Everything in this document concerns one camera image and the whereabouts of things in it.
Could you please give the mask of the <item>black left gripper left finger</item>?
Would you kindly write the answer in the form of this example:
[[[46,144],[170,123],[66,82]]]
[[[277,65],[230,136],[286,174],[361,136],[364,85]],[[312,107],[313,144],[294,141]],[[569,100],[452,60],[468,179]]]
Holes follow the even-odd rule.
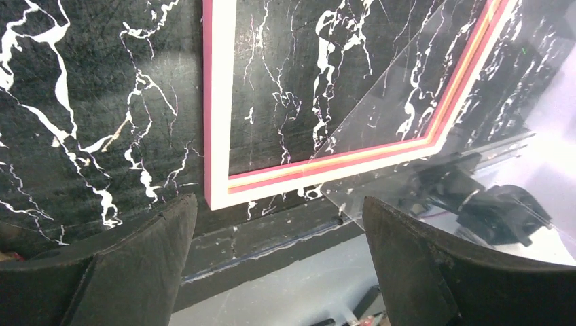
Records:
[[[167,325],[198,201],[181,195],[121,226],[1,263],[2,325]]]

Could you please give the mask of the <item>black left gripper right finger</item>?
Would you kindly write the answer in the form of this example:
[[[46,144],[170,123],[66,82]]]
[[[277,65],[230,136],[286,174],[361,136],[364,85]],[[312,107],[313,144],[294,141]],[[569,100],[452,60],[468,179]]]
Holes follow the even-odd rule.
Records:
[[[392,325],[574,325],[575,267],[474,244],[375,198],[363,224]]]

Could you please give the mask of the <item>clear acrylic sheet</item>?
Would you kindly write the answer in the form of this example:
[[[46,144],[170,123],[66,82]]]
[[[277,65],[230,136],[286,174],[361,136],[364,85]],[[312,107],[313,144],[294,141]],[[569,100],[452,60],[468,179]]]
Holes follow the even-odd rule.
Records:
[[[379,146],[324,183],[504,253],[575,263],[575,2],[442,1],[316,156]]]

